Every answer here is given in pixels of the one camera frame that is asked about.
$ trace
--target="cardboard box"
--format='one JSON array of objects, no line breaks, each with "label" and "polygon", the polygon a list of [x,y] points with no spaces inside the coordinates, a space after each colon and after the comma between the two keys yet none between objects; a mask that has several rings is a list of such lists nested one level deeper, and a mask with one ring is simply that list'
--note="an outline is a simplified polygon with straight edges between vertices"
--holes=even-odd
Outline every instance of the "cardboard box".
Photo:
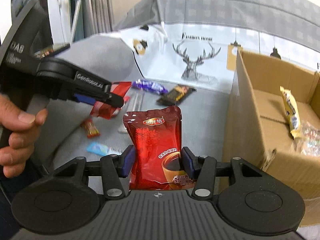
[{"label": "cardboard box", "polygon": [[[306,204],[301,225],[320,223],[320,157],[292,150],[293,137],[280,86],[291,90],[301,120],[320,127],[318,72],[278,58],[238,52],[222,161],[239,156],[299,192]],[[220,190],[227,187],[221,179]]]}]

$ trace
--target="blue snack package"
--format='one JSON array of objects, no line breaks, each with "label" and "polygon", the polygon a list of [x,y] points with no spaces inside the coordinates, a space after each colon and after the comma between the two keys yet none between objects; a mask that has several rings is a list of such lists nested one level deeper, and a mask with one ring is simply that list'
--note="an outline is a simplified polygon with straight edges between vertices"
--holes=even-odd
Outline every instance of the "blue snack package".
[{"label": "blue snack package", "polygon": [[168,92],[165,86],[145,79],[138,79],[132,82],[132,87],[158,95],[166,94]]},{"label": "blue snack package", "polygon": [[108,155],[109,147],[107,145],[104,145],[104,144],[100,144],[100,143],[97,143],[97,142],[92,142],[87,147],[87,152],[93,153],[93,154],[97,154],[97,155],[100,155],[100,156],[106,156],[106,155]]}]

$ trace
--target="yellow wrapper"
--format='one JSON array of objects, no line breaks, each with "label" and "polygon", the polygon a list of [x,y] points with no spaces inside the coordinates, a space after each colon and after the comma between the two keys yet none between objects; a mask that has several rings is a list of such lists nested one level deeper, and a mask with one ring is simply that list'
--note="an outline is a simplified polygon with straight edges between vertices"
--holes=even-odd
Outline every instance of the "yellow wrapper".
[{"label": "yellow wrapper", "polygon": [[301,137],[301,122],[297,102],[290,90],[280,87],[280,91],[282,93],[285,112],[290,125],[290,132],[294,138]]}]

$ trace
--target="human hand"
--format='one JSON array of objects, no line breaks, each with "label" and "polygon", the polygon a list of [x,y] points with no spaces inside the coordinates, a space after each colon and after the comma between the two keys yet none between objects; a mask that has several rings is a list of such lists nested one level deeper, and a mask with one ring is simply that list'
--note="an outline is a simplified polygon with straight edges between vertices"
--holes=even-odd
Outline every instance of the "human hand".
[{"label": "human hand", "polygon": [[0,165],[3,166],[3,173],[7,178],[13,178],[23,172],[47,115],[46,109],[41,110],[36,116],[28,114],[0,95],[0,123],[12,131],[9,146],[0,149]]}]

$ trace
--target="transparent plastic bag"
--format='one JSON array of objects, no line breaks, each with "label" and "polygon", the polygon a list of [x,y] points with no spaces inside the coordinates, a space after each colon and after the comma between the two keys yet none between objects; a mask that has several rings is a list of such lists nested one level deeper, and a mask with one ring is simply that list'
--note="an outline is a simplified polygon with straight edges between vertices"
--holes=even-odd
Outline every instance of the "transparent plastic bag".
[{"label": "transparent plastic bag", "polygon": [[294,150],[304,155],[320,157],[320,130],[302,121],[300,132],[301,135],[293,140]]}]

